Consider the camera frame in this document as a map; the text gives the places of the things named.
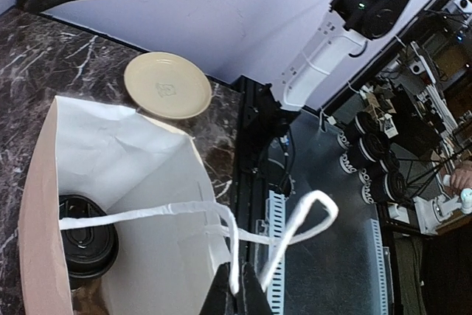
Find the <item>marble countertop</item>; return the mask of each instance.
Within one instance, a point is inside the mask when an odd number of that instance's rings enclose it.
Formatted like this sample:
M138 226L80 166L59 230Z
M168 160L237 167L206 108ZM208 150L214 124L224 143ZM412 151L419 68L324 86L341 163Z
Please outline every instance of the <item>marble countertop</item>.
M123 72L140 53L20 10L0 18L0 314L24 314L18 212L35 142L54 96L134 107ZM212 89L212 103L203 114L167 123L195 137L215 195L228 204L240 95L214 82Z

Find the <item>round plate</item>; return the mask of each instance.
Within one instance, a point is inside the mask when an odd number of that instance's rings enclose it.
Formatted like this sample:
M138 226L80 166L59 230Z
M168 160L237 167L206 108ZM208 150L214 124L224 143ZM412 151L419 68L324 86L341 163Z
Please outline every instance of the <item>round plate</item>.
M165 52L134 58L125 70L125 86L144 110L172 120L184 120L205 111L212 88L192 62Z

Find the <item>white paper bag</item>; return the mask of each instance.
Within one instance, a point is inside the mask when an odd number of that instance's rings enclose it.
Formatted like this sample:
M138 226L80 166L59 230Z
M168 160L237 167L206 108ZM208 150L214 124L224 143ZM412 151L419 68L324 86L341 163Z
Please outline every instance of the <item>white paper bag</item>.
M93 199L108 214L186 201L215 201L192 139L133 109L56 97L27 175L19 221L27 314L72 314L58 226L58 194ZM198 314L215 270L229 262L212 213L116 225L119 254L103 277L112 315Z

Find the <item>human hand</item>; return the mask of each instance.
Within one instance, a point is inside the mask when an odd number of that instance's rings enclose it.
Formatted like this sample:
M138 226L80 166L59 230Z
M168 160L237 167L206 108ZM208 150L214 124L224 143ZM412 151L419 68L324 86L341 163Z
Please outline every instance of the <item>human hand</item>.
M451 187L458 194L465 188L472 188L472 170L466 167L456 169L451 175Z

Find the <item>gray table surface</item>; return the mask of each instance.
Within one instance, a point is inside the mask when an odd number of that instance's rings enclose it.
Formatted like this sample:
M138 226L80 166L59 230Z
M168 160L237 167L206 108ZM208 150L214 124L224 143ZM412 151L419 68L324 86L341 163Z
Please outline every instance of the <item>gray table surface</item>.
M327 231L288 248L285 315L378 315L379 287L372 281L375 255L366 231L370 219L378 220L377 210L364 203L357 174L347 175L341 169L338 131L328 125L323 133L318 127L318 118L306 112L292 124L296 195L287 201L287 216L311 190L327 193L338 205L339 216ZM271 155L277 157L277 150L273 146ZM315 206L300 231L324 217L321 205Z
M18 212L28 166L56 94L134 107L123 84L141 54L53 20L11 10L0 17L0 314L24 314ZM240 95L212 83L210 107L168 122L195 137L219 202L229 203Z

